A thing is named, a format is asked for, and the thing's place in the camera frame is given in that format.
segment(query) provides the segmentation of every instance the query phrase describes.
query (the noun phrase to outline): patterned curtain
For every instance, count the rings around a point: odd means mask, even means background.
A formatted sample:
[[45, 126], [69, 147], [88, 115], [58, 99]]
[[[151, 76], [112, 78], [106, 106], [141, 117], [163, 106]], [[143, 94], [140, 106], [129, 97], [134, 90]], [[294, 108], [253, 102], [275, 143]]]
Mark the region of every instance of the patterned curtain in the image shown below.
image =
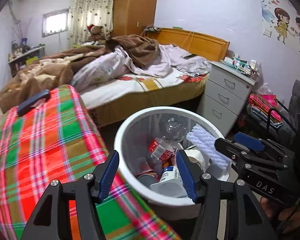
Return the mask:
[[69, 8], [68, 46], [84, 43], [89, 36], [87, 26], [103, 26], [107, 37], [113, 29], [113, 0], [71, 0]]

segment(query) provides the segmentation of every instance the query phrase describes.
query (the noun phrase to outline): white drawer cabinet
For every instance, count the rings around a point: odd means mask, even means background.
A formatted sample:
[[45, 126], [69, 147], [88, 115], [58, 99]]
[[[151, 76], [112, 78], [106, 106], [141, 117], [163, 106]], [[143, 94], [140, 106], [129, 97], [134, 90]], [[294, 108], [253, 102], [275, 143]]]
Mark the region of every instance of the white drawer cabinet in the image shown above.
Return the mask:
[[220, 62], [212, 62], [197, 114], [226, 136], [251, 93], [255, 81]]

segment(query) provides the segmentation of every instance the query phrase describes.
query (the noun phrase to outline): white trash can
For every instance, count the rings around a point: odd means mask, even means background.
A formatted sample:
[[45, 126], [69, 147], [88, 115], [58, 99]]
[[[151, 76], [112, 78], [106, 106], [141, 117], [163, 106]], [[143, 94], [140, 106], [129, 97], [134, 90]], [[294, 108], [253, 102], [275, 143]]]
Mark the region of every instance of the white trash can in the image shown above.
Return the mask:
[[[119, 153], [120, 173], [130, 184], [130, 186], [135, 189], [143, 198], [148, 200], [149, 203], [174, 208], [183, 207], [183, 209], [186, 208], [189, 210], [189, 206], [195, 205], [190, 198], [168, 197], [156, 193], [141, 184], [133, 175], [136, 168], [135, 160], [137, 157], [146, 156], [146, 154], [149, 154], [148, 146], [159, 134], [160, 120], [168, 120], [170, 117], [176, 115], [179, 118], [186, 118], [188, 120], [189, 131], [196, 124], [199, 124], [215, 138], [223, 138], [221, 132], [211, 122], [196, 113], [176, 107], [158, 106], [143, 109], [128, 117], [117, 131], [114, 140], [114, 149]], [[192, 144], [185, 138], [182, 142], [182, 145], [186, 149]], [[219, 180], [227, 181], [230, 175], [230, 170], [231, 165], [229, 165], [225, 171], [221, 170], [216, 165], [211, 165], [208, 172], [210, 172]], [[196, 215], [192, 216], [189, 214], [184, 214], [184, 216], [174, 216], [174, 218], [181, 219], [195, 216]]]

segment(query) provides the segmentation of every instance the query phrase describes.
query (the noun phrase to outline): plaid cloth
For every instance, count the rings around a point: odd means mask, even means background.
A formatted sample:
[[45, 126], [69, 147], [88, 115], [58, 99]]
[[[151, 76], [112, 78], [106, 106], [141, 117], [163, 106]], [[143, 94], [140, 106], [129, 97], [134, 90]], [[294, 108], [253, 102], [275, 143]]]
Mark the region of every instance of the plaid cloth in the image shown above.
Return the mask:
[[[278, 108], [276, 95], [257, 95], [251, 93], [249, 96], [249, 104], [260, 109], [265, 115], [268, 115], [271, 108]], [[281, 116], [274, 111], [271, 112], [271, 119], [273, 122], [281, 122]]]
[[[37, 201], [53, 179], [77, 180], [106, 160], [105, 144], [73, 87], [23, 117], [10, 109], [0, 125], [0, 230], [20, 239]], [[107, 239], [180, 239], [117, 173], [109, 197], [97, 206]], [[80, 239], [75, 201], [72, 233]]]

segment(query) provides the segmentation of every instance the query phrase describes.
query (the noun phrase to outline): wooden wardrobe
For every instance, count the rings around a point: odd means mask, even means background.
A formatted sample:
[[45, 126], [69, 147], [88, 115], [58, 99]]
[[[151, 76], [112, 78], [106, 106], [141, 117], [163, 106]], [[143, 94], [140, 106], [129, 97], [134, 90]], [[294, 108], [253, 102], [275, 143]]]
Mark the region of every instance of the wooden wardrobe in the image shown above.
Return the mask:
[[154, 23], [157, 0], [114, 0], [112, 37], [138, 34]]

